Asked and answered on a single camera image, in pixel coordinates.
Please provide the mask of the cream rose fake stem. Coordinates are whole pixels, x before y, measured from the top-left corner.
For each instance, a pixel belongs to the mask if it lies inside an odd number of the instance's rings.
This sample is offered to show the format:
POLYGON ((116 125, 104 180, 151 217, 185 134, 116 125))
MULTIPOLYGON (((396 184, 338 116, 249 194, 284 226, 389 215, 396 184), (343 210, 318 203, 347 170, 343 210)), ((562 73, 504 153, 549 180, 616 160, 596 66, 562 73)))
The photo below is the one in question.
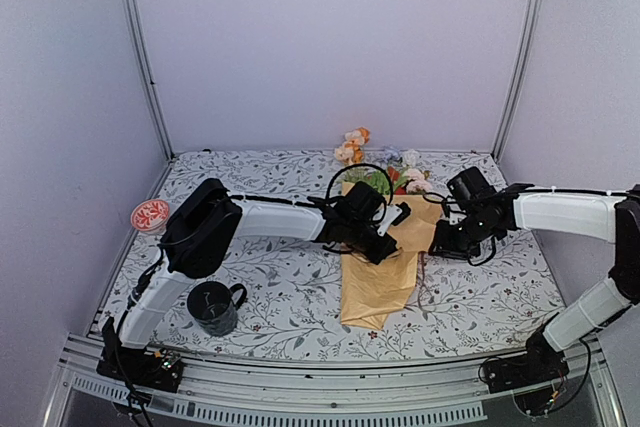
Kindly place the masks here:
POLYGON ((352 163, 353 150, 349 145, 350 132, 346 132, 344 135, 344 142, 334 149, 334 157, 342 162, 345 166, 354 165, 352 163))

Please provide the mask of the orange wrapping paper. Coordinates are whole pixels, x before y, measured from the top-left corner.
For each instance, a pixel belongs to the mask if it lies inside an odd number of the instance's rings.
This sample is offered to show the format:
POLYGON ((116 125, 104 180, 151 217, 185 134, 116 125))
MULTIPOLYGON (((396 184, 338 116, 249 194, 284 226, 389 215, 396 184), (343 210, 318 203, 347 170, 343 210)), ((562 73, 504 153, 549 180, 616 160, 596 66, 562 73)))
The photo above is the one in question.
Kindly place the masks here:
POLYGON ((392 166, 389 166, 387 168, 387 172, 393 183, 394 194, 405 195, 406 194, 405 186, 408 183, 408 179, 406 178, 406 176, 401 171, 398 171, 396 168, 392 166))

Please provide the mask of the blue fake flower stem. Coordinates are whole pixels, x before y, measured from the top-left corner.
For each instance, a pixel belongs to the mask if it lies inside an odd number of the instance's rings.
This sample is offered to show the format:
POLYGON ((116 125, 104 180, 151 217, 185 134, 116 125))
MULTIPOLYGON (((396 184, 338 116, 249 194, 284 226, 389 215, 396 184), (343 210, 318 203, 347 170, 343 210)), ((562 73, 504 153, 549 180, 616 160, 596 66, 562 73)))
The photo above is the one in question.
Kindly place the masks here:
POLYGON ((403 163, 403 155, 402 152, 394 147, 394 146, 385 146, 382 149, 382 154, 384 158, 384 162, 388 166, 401 166, 403 163))

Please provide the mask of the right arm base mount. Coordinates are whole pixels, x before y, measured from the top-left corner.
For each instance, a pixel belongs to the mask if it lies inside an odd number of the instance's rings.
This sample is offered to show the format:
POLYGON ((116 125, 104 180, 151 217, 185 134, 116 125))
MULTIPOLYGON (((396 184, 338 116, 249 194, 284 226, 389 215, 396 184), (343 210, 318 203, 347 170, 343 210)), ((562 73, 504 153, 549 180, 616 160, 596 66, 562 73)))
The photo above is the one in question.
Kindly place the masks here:
POLYGON ((526 350, 515 357, 491 356, 478 368, 477 377, 489 388, 490 393, 504 392, 517 388, 530 387, 542 382, 558 379, 557 387, 547 387, 541 393, 517 394, 514 402, 518 410, 531 418, 548 416, 569 406, 581 393, 589 376, 592 350, 589 344, 580 339, 586 349, 586 367, 578 386, 561 403, 570 372, 563 351, 555 351, 544 337, 544 327, 539 327, 526 341, 526 350))

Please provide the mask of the tan raffia ribbon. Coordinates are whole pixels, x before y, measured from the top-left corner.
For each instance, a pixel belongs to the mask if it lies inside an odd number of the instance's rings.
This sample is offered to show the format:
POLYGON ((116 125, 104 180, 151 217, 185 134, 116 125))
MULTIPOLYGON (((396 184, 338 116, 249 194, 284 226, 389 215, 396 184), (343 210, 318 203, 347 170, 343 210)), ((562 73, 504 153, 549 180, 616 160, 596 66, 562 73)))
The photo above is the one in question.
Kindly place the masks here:
POLYGON ((428 282, 427 264, 429 255, 421 252, 418 257, 417 276, 416 276, 416 306, 421 313, 436 313, 436 297, 435 287, 428 282))

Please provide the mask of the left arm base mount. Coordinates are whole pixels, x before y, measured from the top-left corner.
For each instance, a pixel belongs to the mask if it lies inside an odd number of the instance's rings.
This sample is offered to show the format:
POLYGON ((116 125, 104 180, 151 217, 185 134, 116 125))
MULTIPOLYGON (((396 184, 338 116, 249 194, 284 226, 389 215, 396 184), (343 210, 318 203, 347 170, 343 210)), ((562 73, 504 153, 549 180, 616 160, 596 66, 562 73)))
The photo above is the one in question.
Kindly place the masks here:
POLYGON ((134 387, 176 393, 184 370, 181 357, 166 349, 151 352, 146 348, 124 347, 119 338, 120 329, 121 326, 115 324, 113 317, 109 317, 103 325, 101 333, 104 346, 96 372, 134 387))

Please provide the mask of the yellow wrapping paper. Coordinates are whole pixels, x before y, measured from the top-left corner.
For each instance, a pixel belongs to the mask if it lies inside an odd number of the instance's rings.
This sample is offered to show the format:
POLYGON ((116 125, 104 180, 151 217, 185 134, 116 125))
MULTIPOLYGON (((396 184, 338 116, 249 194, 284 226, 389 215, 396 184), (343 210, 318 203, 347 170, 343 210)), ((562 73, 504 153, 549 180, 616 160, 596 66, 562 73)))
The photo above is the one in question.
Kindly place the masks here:
POLYGON ((402 195, 411 213, 389 228, 398 250, 375 265, 360 255, 341 257, 343 325, 378 331, 388 316, 402 310, 413 293, 419 255, 429 250, 442 209, 418 195, 402 195))

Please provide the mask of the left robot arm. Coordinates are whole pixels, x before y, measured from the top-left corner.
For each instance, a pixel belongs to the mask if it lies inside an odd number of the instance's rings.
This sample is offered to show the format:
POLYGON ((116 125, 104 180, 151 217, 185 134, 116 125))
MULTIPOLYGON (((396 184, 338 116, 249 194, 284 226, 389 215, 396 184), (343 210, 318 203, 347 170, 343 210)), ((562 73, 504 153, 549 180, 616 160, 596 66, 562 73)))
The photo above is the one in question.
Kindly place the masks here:
POLYGON ((363 182, 345 195, 299 202, 231 195, 219 180, 205 180, 169 218, 157 258, 139 276, 124 312, 105 322, 102 337, 111 366, 128 381, 148 373, 148 359, 139 351, 178 297, 218 270, 235 238, 340 244, 378 265, 398 249, 389 228, 410 212, 407 203, 394 205, 363 182))

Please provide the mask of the pink rose fake stem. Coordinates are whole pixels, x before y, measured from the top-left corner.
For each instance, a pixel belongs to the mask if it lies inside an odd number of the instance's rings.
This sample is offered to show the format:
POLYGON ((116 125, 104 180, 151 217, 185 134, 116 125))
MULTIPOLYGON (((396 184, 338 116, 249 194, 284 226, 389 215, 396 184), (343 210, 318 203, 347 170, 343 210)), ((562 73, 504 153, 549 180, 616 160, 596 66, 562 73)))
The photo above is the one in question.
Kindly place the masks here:
POLYGON ((417 168, 408 168, 404 172, 404 177, 407 180, 405 184, 405 191, 407 194, 423 195, 433 190, 431 183, 428 181, 427 171, 421 171, 417 168))

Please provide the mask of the orange fake flower stem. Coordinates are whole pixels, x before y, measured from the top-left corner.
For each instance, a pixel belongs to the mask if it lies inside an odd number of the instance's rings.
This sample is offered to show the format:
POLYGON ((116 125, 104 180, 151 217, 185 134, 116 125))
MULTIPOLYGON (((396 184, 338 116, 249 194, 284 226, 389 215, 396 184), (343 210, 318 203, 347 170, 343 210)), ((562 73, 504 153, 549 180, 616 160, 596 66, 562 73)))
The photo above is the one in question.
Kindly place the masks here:
POLYGON ((369 139, 370 131, 364 127, 359 127, 350 132, 348 142, 353 150, 353 164, 358 164, 364 161, 365 153, 363 148, 369 142, 369 139))

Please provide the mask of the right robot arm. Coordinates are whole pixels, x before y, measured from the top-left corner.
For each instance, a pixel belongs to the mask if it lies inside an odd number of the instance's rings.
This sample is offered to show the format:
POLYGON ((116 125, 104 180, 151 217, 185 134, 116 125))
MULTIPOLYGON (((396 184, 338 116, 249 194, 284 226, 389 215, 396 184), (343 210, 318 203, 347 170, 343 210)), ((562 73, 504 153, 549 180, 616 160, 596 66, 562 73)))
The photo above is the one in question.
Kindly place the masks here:
POLYGON ((480 246, 528 231, 543 244, 566 307, 527 340, 517 374, 537 383, 556 356, 601 331, 639 302, 639 189, 622 191, 516 183, 499 190, 460 174, 447 184, 445 207, 457 221, 438 222, 430 254, 478 264, 480 246))

